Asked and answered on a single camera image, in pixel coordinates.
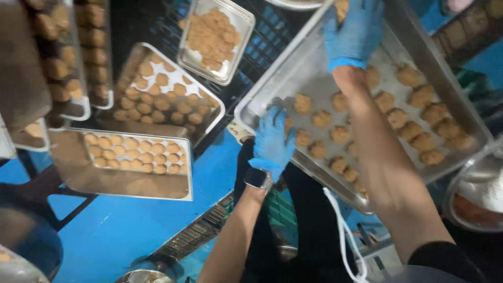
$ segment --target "black sleeve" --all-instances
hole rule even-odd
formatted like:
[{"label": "black sleeve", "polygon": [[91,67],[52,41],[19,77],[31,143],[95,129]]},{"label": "black sleeve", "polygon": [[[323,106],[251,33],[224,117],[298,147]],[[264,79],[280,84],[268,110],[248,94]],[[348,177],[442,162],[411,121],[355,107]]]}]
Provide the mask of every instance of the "black sleeve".
[{"label": "black sleeve", "polygon": [[408,264],[438,269],[471,283],[486,282],[477,266],[450,242],[432,242],[419,247]]}]

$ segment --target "watch face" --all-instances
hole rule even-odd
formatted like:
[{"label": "watch face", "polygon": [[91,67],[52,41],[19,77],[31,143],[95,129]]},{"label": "watch face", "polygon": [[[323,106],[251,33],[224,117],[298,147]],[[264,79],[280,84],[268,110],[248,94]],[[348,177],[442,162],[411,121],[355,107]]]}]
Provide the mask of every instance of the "watch face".
[{"label": "watch face", "polygon": [[244,182],[246,184],[249,184],[255,188],[260,188],[264,184],[264,182],[267,179],[267,173],[255,169],[255,168],[250,168],[248,169],[248,172],[246,173],[246,176],[244,177]]}]

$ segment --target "crumbly dough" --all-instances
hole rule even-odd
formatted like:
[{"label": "crumbly dough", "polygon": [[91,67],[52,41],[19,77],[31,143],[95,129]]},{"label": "crumbly dough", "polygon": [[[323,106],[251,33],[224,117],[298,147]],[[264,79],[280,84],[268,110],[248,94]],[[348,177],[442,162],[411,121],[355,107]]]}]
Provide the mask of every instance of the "crumbly dough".
[{"label": "crumbly dough", "polygon": [[445,156],[436,150],[432,150],[421,153],[420,159],[425,165],[436,165],[440,164],[445,159]]},{"label": "crumbly dough", "polygon": [[433,103],[428,105],[421,113],[421,119],[430,125],[435,125],[442,121],[447,115],[447,106],[443,103]]},{"label": "crumbly dough", "polygon": [[391,109],[388,113],[388,122],[393,129],[400,129],[407,123],[408,114],[403,109],[394,108]]},{"label": "crumbly dough", "polygon": [[314,159],[320,159],[325,157],[326,148],[322,140],[317,140],[313,142],[307,149],[309,155],[311,155]]},{"label": "crumbly dough", "polygon": [[232,60],[232,50],[241,42],[241,36],[230,24],[229,17],[214,7],[209,13],[190,15],[189,20],[187,45],[201,53],[199,65],[209,70],[222,69],[222,63]]},{"label": "crumbly dough", "polygon": [[434,93],[435,90],[430,84],[419,86],[410,94],[408,104],[414,107],[425,107],[431,103]]},{"label": "crumbly dough", "polygon": [[300,93],[295,94],[295,103],[293,104],[295,111],[300,115],[305,115],[311,112],[311,98]]},{"label": "crumbly dough", "polygon": [[169,81],[170,80],[166,74],[157,74],[157,77],[155,77],[155,83],[160,87],[167,86]]},{"label": "crumbly dough", "polygon": [[409,121],[405,124],[403,128],[398,130],[398,135],[406,140],[406,141],[411,141],[413,138],[416,136],[420,135],[423,132],[423,129],[421,128],[421,125],[414,121]]},{"label": "crumbly dough", "polygon": [[420,152],[427,152],[435,149],[435,140],[429,133],[423,132],[414,138],[410,145]]},{"label": "crumbly dough", "polygon": [[330,130],[330,137],[332,140],[338,144],[345,143],[349,140],[350,132],[347,127],[344,126],[334,126]]},{"label": "crumbly dough", "polygon": [[89,152],[94,157],[101,157],[103,155],[103,150],[99,146],[90,146]]},{"label": "crumbly dough", "polygon": [[311,116],[311,123],[320,129],[326,128],[332,122],[332,114],[323,109],[316,110]]},{"label": "crumbly dough", "polygon": [[180,161],[180,156],[176,153],[171,153],[167,156],[167,160],[171,163],[178,163],[178,161]]},{"label": "crumbly dough", "polygon": [[380,92],[375,98],[375,103],[377,107],[381,110],[381,112],[386,113],[395,107],[395,98],[389,92],[383,91]]},{"label": "crumbly dough", "polygon": [[126,145],[127,148],[129,148],[130,150],[135,150],[138,148],[138,146],[140,145],[140,143],[132,138],[132,137],[128,137],[126,139],[126,141],[124,142],[124,144]]},{"label": "crumbly dough", "polygon": [[330,165],[330,169],[334,172],[342,174],[347,166],[348,162],[344,159],[344,157],[335,157]]}]

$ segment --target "hand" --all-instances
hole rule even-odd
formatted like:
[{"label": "hand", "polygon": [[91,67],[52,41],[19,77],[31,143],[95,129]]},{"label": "hand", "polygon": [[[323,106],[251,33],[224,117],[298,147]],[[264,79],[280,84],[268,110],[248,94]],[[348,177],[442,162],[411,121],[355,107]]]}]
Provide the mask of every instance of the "hand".
[{"label": "hand", "polygon": [[346,20],[339,28],[336,9],[328,9],[323,36],[329,73],[344,65],[367,67],[370,55],[381,41],[383,13],[383,0],[351,0]]},{"label": "hand", "polygon": [[275,183],[295,150],[294,128],[288,131],[285,142],[285,117],[285,110],[274,106],[260,119],[253,150],[255,158],[248,161],[252,167],[271,173]]}]

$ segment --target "metal baking tray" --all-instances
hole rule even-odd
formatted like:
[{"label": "metal baking tray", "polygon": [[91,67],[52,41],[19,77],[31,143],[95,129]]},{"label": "metal baking tray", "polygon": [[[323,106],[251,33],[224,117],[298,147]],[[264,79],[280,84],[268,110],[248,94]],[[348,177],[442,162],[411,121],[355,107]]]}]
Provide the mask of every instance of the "metal baking tray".
[{"label": "metal baking tray", "polygon": [[[223,102],[214,95],[209,89],[207,89],[204,85],[199,83],[196,79],[194,79],[188,72],[186,72],[183,68],[181,68],[178,64],[171,61],[169,58],[164,56],[159,50],[154,48],[152,45],[144,42],[136,43],[131,50],[131,54],[129,55],[128,60],[126,61],[122,73],[119,77],[119,81],[115,88],[115,100],[120,101],[124,92],[131,86],[134,79],[138,75],[138,67],[141,63],[148,59],[148,57],[155,52],[159,55],[164,61],[173,66],[176,70],[172,73],[166,73],[168,75],[169,84],[166,87],[161,87],[161,94],[163,95],[167,91],[173,90],[174,84],[179,83],[185,86],[187,89],[187,95],[191,93],[199,93],[199,90],[203,90],[206,92],[212,99],[218,102],[219,107],[212,107],[211,113],[203,120],[203,122],[196,127],[196,131],[191,134],[190,140],[193,143],[193,146],[197,146],[199,142],[215,127],[215,125],[220,121],[225,114],[225,105]],[[189,85],[183,81],[182,76],[185,76],[192,83]],[[149,87],[152,86],[155,82],[155,76],[152,78],[148,78]],[[111,110],[106,111],[97,111],[97,118],[99,119],[113,119],[113,110],[119,109],[119,103],[116,103],[116,107]],[[171,109],[167,111],[163,111],[165,116],[169,118],[170,113],[173,111],[173,106]]]},{"label": "metal baking tray", "polygon": [[[313,140],[320,138],[321,135],[328,139],[328,130],[332,126],[348,124],[347,113],[335,114],[331,109],[330,98],[338,90],[338,87],[332,76],[326,71],[327,61],[323,51],[323,22],[321,20],[331,4],[331,1],[325,2],[316,11],[290,45],[236,107],[235,117],[250,132],[255,132],[259,118],[272,104],[282,104],[285,108],[291,109],[292,96],[296,92],[315,96],[313,110],[321,108],[332,113],[332,123],[325,130],[318,130],[313,126],[307,128],[310,132],[312,130],[315,135],[312,136]],[[462,166],[488,141],[492,140],[492,136],[468,99],[462,95],[462,90],[449,66],[421,27],[416,15],[406,4],[401,0],[386,1],[384,19],[383,40],[378,51],[373,54],[370,63],[376,64],[379,69],[386,64],[391,67],[387,71],[384,71],[386,68],[380,70],[383,79],[381,85],[375,88],[373,93],[377,93],[379,90],[387,90],[392,93],[395,97],[395,106],[406,110],[411,119],[420,122],[414,118],[417,117],[420,109],[412,108],[405,103],[411,89],[386,84],[385,82],[389,81],[385,79],[390,77],[384,74],[385,72],[394,73],[395,70],[392,69],[392,66],[401,62],[415,65],[434,87],[440,100],[448,106],[451,115],[476,140],[471,148],[452,152],[444,162],[437,166],[421,166],[421,175],[425,183],[429,183]],[[325,101],[316,102],[316,97],[320,97],[321,94],[325,94]],[[295,124],[294,111],[291,113]],[[424,130],[430,129],[423,121],[420,124]],[[436,135],[434,136],[437,145],[440,146],[441,140]],[[417,152],[402,140],[400,142],[408,153],[415,154],[415,157],[413,155],[411,158],[417,159]],[[333,145],[333,142],[326,141],[325,146],[327,145]],[[351,158],[343,148],[346,145],[347,143],[343,146],[334,145],[327,148],[327,157],[344,156],[351,167],[357,168],[357,161]],[[368,200],[356,193],[353,186],[342,176],[331,171],[325,160],[314,160],[306,153],[305,148],[298,148],[292,161],[355,209],[365,214],[373,213]]]},{"label": "metal baking tray", "polygon": [[[190,141],[183,127],[138,122],[99,121],[101,128],[89,130],[69,128],[49,131],[51,154],[61,179],[69,188],[86,193],[113,194],[135,197],[193,200]],[[139,138],[180,140],[187,144],[187,175],[145,174],[141,171],[104,170],[94,166],[89,157],[83,134],[99,132]]]},{"label": "metal baking tray", "polygon": [[220,71],[210,71],[199,66],[201,54],[198,51],[192,51],[187,46],[187,34],[190,29],[190,20],[187,17],[187,22],[184,27],[182,38],[177,55],[177,62],[180,66],[213,81],[219,85],[227,86],[230,84],[234,73],[236,72],[239,61],[243,56],[248,40],[252,35],[255,26],[255,16],[236,5],[230,0],[194,0],[190,6],[188,15],[202,15],[210,12],[214,7],[229,17],[230,23],[236,27],[236,31],[241,35],[241,44],[233,50],[234,57],[232,61],[224,61]]}]

